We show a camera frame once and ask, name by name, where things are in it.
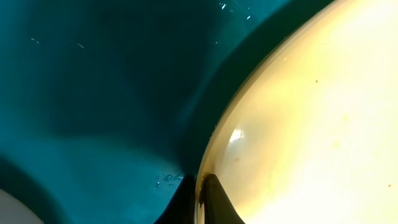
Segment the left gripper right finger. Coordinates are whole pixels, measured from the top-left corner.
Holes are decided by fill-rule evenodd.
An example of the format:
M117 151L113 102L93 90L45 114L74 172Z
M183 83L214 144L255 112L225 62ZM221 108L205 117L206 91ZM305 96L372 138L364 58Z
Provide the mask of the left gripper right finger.
M244 224L215 174L203 179L199 203L204 206L205 224Z

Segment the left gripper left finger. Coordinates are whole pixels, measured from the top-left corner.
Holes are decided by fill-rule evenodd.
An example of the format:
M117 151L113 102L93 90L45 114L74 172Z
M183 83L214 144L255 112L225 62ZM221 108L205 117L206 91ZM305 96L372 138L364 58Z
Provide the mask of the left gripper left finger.
M195 177L186 175L154 224L194 224Z

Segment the yellow-green plate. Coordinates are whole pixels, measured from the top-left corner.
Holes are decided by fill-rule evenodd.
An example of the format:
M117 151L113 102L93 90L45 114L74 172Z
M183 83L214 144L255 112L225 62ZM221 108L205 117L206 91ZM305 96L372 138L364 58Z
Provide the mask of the yellow-green plate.
M234 97L203 156L245 223L397 222L397 0L334 1Z

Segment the white plate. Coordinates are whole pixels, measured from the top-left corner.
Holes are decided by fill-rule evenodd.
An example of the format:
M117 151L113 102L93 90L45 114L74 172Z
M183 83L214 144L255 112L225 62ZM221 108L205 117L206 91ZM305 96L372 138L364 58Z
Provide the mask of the white plate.
M44 224L43 221L18 199L1 190L1 224Z

